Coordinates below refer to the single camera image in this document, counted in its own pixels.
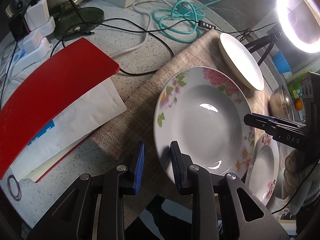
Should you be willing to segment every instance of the white oval dish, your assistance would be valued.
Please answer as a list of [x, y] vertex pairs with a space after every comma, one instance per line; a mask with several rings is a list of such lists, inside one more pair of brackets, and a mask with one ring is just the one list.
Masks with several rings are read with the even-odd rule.
[[154, 138], [160, 163], [174, 182], [170, 143], [210, 173], [233, 172], [242, 178], [254, 147], [254, 129], [243, 118], [248, 102], [225, 74], [191, 67], [175, 74], [162, 90], [154, 116]]
[[254, 57], [240, 41], [230, 34], [221, 33], [219, 48], [230, 70], [245, 86], [258, 91], [264, 89], [261, 70]]
[[272, 136], [263, 133], [254, 148], [245, 184], [264, 205], [273, 193], [278, 171], [278, 144]]

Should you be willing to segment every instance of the red notebook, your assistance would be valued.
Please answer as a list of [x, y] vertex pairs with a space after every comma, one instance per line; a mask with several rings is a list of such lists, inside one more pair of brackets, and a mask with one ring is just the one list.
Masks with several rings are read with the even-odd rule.
[[118, 70], [118, 63], [81, 38], [33, 71], [0, 111], [0, 179], [50, 120]]

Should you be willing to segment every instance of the cable connector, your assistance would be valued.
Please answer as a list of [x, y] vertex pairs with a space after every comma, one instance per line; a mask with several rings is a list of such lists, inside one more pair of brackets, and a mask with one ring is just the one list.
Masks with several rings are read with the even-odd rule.
[[83, 35], [93, 35], [94, 32], [83, 32]]
[[198, 21], [198, 27], [205, 28], [207, 30], [216, 29], [216, 27], [211, 23], [206, 23], [204, 21]]
[[38, 0], [31, 0], [30, 6], [34, 6], [38, 3]]

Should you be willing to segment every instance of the white power adapter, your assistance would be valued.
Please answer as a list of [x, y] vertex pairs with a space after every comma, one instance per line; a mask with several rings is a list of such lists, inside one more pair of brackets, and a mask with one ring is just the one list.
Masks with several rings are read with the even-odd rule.
[[25, 36], [21, 41], [18, 41], [18, 46], [23, 49], [27, 54], [38, 48], [40, 41], [45, 36], [53, 33], [55, 28], [55, 23], [53, 17], [49, 17], [48, 22], [39, 28], [36, 28], [27, 36]]
[[34, 6], [29, 6], [24, 18], [30, 31], [45, 25], [49, 19], [47, 0], [40, 0]]

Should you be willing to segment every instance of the speckled countertop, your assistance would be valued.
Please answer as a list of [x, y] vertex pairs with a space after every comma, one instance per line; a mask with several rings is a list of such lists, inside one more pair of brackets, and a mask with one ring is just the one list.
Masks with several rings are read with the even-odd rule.
[[[96, 6], [104, 10], [105, 18], [123, 17], [132, 20], [136, 24], [146, 28], [147, 16], [133, 11], [131, 7], [123, 9], [113, 4], [101, 1], [101, 0], [85, 0], [82, 7]], [[154, 9], [165, 5], [159, 3], [145, 3], [139, 5], [147, 12], [152, 12]], [[235, 29], [219, 15], [210, 11], [208, 17], [211, 21], [215, 22], [225, 32], [232, 32]], [[116, 25], [123, 28], [131, 28], [135, 30], [135, 27], [130, 23], [114, 21], [109, 22], [110, 25]], [[181, 29], [188, 29], [188, 26], [184, 23], [179, 25]], [[157, 29], [155, 22], [153, 22], [151, 28]], [[115, 29], [109, 29], [107, 27], [98, 27], [94, 30], [95, 35], [87, 37], [94, 45], [99, 47], [107, 54], [117, 52], [119, 50], [137, 45], [143, 40], [144, 34], [125, 33]], [[155, 33], [158, 37], [163, 39], [172, 49], [176, 55], [182, 51], [187, 44], [178, 43], [169, 40], [160, 33]], [[53, 36], [48, 37], [50, 43], [55, 44], [57, 40]], [[7, 35], [0, 42], [0, 51], [8, 42], [12, 41], [11, 34]], [[42, 62], [44, 62], [49, 55], [43, 60], [27, 67], [18, 76], [26, 78], [32, 71], [34, 71]], [[121, 68], [128, 72], [146, 72], [155, 70], [162, 67], [166, 62], [170, 60], [170, 53], [159, 41], [149, 36], [146, 46], [140, 49], [127, 53], [116, 58], [116, 61], [120, 64]], [[112, 81], [118, 90], [121, 98], [125, 101], [131, 96], [148, 78], [148, 76], [132, 77], [121, 73], [117, 73], [112, 77]], [[6, 100], [19, 84], [12, 81], [8, 86], [4, 95]], [[23, 179], [19, 182], [21, 189], [21, 200], [15, 201], [9, 194], [7, 188], [7, 178], [12, 174], [9, 169], [4, 178], [0, 181], [4, 193], [12, 203], [13, 207], [17, 210], [23, 220], [33, 227], [38, 220], [44, 215], [44, 213], [50, 208], [50, 206], [58, 199], [58, 197], [71, 185], [71, 183], [82, 173], [89, 173], [92, 176], [105, 173], [110, 168], [117, 165], [117, 161], [108, 157], [103, 153], [92, 141], [87, 140], [80, 145], [76, 150], [63, 159], [57, 166], [55, 166], [47, 175], [41, 179], [40, 182], [34, 183], [30, 179]], [[17, 193], [17, 187], [15, 183], [12, 183], [12, 193]]]

